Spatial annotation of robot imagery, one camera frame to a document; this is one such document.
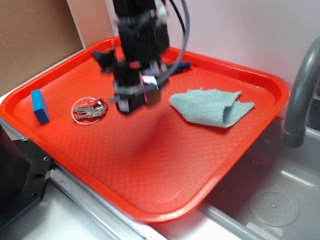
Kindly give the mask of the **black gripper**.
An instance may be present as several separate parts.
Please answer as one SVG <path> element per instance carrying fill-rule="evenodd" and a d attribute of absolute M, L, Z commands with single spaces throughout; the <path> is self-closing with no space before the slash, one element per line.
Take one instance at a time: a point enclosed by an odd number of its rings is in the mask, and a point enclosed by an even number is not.
<path fill-rule="evenodd" d="M 122 114 L 130 114 L 139 107 L 156 105 L 161 99 L 162 83 L 157 83 L 158 77 L 168 68 L 157 60 L 147 65 L 139 61 L 118 61 L 116 50 L 98 53 L 98 64 L 102 73 L 112 73 L 113 95 L 110 100 Z"/>

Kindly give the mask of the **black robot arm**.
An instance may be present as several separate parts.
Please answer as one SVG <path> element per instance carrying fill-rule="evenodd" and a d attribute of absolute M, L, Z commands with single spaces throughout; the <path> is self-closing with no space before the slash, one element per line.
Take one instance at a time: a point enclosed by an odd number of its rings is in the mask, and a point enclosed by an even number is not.
<path fill-rule="evenodd" d="M 167 11 L 162 0 L 115 0 L 113 7 L 124 59 L 116 58 L 115 49 L 94 51 L 92 56 L 101 72 L 113 74 L 111 101 L 119 112 L 130 114 L 159 100 L 160 83 L 143 78 L 158 80 L 168 70 L 161 62 L 161 54 L 169 47 Z"/>

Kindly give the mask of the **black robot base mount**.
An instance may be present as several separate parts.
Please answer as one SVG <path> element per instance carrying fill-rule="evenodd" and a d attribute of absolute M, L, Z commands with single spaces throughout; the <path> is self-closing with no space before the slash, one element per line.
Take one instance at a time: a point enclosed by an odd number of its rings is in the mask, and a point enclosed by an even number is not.
<path fill-rule="evenodd" d="M 12 140 L 0 128 L 1 230 L 43 200 L 52 164 L 52 157 L 33 141 Z"/>

